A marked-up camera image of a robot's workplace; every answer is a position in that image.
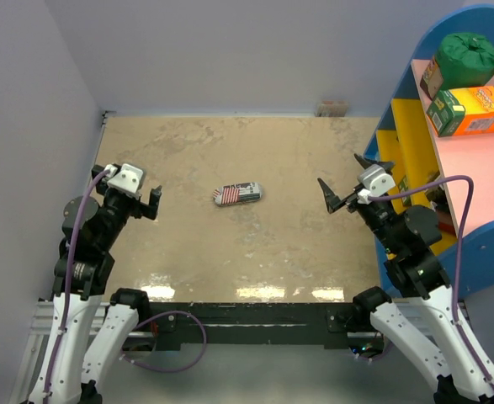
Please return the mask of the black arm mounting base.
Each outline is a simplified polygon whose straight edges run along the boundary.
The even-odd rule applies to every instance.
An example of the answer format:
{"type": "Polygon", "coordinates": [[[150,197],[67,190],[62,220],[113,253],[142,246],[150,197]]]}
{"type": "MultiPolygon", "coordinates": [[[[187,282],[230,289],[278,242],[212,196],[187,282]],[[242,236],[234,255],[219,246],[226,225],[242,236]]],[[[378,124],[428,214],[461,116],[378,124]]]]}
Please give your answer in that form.
{"type": "Polygon", "coordinates": [[[139,338],[143,348],[179,350],[202,342],[228,345],[315,345],[350,349],[375,356],[388,340],[355,315],[351,303],[178,303],[151,302],[144,320],[163,314],[148,325],[136,326],[127,346],[139,338]]]}

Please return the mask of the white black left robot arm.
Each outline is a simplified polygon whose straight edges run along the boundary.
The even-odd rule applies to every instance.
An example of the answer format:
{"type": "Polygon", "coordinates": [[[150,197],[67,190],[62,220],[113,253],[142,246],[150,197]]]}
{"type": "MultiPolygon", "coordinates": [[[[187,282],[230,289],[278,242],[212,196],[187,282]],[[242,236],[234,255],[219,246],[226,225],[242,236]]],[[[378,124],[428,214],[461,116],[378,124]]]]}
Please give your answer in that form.
{"type": "Polygon", "coordinates": [[[65,235],[54,268],[53,315],[49,341],[29,403],[100,403],[104,378],[132,330],[151,322],[147,294],[118,289],[98,330],[93,321],[114,266],[110,249],[129,218],[157,217],[161,188],[144,204],[103,185],[98,202],[89,194],[64,208],[65,235]]]}

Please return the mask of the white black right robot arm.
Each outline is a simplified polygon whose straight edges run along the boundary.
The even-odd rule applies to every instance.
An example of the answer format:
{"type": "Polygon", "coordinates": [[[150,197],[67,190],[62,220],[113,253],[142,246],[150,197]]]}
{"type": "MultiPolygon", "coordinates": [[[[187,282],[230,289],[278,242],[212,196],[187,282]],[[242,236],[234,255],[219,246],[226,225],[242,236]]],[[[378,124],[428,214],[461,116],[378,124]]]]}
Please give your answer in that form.
{"type": "Polygon", "coordinates": [[[401,213],[389,192],[396,186],[393,162],[356,155],[363,168],[353,192],[339,198],[321,181],[327,211],[358,213],[390,254],[385,270],[392,285],[420,314],[431,335],[412,325],[381,288],[353,298],[354,325],[373,328],[394,344],[433,389],[437,403],[494,403],[494,363],[459,308],[457,286],[431,246],[440,241],[437,214],[423,205],[401,213]]]}

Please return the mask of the printed glasses case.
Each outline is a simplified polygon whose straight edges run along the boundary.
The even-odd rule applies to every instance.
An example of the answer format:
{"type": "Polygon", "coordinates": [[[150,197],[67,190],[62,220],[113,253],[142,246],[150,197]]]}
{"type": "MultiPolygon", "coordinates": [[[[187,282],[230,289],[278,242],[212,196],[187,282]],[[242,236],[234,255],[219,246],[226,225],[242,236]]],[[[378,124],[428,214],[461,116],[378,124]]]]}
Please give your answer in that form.
{"type": "Polygon", "coordinates": [[[257,182],[225,185],[213,193],[214,202],[220,207],[257,202],[262,197],[263,187],[257,182]]]}

